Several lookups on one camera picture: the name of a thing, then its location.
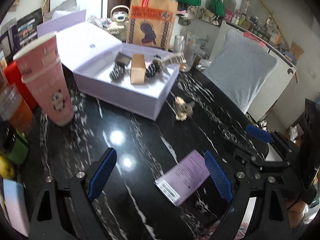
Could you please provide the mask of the gold rectangular box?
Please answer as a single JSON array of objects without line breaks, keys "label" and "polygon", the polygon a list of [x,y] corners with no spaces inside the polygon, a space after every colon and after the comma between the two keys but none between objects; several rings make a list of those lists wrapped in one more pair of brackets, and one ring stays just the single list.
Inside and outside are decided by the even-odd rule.
[{"label": "gold rectangular box", "polygon": [[145,82],[146,66],[145,58],[142,54],[133,54],[131,61],[130,81],[132,85],[143,84]]}]

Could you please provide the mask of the black polka dot scrunchie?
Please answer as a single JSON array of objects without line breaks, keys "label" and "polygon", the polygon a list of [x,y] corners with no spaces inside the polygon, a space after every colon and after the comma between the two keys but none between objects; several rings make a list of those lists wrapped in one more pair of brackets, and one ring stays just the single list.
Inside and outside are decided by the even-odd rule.
[{"label": "black polka dot scrunchie", "polygon": [[161,57],[159,55],[154,55],[153,61],[150,63],[146,69],[146,79],[151,80],[162,70]]}]

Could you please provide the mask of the smoky transparent square box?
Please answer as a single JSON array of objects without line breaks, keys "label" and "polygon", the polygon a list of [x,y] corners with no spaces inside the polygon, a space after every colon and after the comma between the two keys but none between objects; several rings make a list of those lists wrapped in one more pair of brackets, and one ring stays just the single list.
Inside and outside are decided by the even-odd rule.
[{"label": "smoky transparent square box", "polygon": [[120,66],[128,66],[132,58],[119,52],[114,60],[114,62]]}]

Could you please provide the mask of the beige hair claw clip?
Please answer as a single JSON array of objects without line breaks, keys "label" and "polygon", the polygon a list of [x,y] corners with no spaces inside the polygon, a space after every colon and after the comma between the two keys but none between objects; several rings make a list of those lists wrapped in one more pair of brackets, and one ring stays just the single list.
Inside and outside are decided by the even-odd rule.
[{"label": "beige hair claw clip", "polygon": [[172,64],[186,63],[186,59],[183,53],[175,53],[175,54],[170,54],[161,59],[158,57],[155,57],[152,62],[157,64],[160,68],[165,68]]}]

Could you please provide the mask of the purple booklet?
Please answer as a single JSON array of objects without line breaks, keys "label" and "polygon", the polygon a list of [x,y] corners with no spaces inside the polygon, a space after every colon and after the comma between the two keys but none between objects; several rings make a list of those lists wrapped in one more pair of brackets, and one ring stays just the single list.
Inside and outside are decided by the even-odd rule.
[{"label": "purple booklet", "polygon": [[209,177],[204,157],[191,151],[178,164],[155,180],[156,187],[175,206],[180,206]]}]

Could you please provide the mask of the gold decorated hair clip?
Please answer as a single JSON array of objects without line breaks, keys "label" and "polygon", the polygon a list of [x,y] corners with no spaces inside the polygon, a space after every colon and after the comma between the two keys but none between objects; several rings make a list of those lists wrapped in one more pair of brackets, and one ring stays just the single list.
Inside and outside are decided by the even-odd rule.
[{"label": "gold decorated hair clip", "polygon": [[186,103],[182,97],[177,96],[174,101],[176,120],[185,121],[188,117],[191,117],[193,115],[194,106],[194,101]]}]

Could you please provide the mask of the light blue cushion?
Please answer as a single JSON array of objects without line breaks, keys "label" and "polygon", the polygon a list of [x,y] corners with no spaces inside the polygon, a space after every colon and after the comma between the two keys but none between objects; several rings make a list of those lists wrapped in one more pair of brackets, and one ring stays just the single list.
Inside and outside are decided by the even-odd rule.
[{"label": "light blue cushion", "polygon": [[246,113],[277,59],[257,42],[229,30],[220,54],[203,74]]}]

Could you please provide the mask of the black white gingham scrunchie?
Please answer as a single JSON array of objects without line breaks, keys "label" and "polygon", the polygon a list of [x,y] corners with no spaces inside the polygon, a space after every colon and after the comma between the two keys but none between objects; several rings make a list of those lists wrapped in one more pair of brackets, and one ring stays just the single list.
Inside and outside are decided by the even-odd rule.
[{"label": "black white gingham scrunchie", "polygon": [[113,70],[110,72],[111,81],[117,81],[124,76],[125,66],[120,66],[118,64],[114,64]]}]

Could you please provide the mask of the lavender gift box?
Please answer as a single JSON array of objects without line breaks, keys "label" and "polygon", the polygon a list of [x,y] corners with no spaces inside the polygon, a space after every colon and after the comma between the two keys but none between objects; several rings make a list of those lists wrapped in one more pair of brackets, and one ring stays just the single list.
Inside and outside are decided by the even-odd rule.
[{"label": "lavender gift box", "polygon": [[112,105],[156,120],[179,74],[169,64],[143,84],[131,83],[134,55],[143,55],[146,67],[167,51],[125,44],[85,20],[79,11],[37,26],[38,36],[55,32],[61,63],[74,74],[78,89]]}]

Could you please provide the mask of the clear glass cup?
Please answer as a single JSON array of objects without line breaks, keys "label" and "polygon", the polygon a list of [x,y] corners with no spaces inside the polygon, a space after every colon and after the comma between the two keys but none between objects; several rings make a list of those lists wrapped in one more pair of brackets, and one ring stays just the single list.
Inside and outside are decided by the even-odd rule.
[{"label": "clear glass cup", "polygon": [[176,35],[174,39],[173,52],[184,56],[184,62],[180,63],[180,72],[189,72],[200,49],[200,42],[197,39],[187,39],[183,35]]}]

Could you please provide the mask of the pink paper cup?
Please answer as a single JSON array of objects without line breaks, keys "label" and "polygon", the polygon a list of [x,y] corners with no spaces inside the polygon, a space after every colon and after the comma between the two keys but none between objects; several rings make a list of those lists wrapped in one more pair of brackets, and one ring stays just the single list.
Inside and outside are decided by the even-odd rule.
[{"label": "pink paper cup", "polygon": [[65,126],[74,108],[57,49],[57,32],[32,41],[13,57],[26,85],[39,106],[57,126]]}]

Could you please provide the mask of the red canister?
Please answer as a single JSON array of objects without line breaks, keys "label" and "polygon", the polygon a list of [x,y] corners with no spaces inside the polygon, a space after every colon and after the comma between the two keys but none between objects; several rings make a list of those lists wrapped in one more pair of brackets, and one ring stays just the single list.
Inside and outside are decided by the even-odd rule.
[{"label": "red canister", "polygon": [[25,100],[26,104],[31,110],[35,109],[38,106],[38,103],[29,92],[26,85],[22,82],[22,74],[17,66],[15,61],[12,61],[4,70],[5,77],[9,85],[16,85],[19,93],[22,98]]}]

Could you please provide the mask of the brown paper food bag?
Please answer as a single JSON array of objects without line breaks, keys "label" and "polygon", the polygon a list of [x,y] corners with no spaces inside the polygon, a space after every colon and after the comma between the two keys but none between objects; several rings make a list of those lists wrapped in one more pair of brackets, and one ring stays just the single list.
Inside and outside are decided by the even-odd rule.
[{"label": "brown paper food bag", "polygon": [[126,42],[169,50],[177,8],[170,0],[131,0]]}]

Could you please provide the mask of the cream cartoon water bottle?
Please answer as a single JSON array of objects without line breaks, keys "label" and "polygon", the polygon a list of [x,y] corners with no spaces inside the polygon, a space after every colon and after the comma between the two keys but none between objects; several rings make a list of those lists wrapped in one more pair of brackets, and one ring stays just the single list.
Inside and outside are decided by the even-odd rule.
[{"label": "cream cartoon water bottle", "polygon": [[117,5],[111,10],[111,23],[107,27],[107,32],[122,42],[126,42],[129,13],[130,9],[126,5]]}]

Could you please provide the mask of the black printed pouch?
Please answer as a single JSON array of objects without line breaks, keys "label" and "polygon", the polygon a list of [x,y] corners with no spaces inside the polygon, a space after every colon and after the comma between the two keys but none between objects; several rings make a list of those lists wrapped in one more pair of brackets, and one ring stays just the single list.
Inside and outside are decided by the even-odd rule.
[{"label": "black printed pouch", "polygon": [[21,48],[37,39],[37,26],[42,23],[43,16],[41,8],[17,21],[18,38]]}]

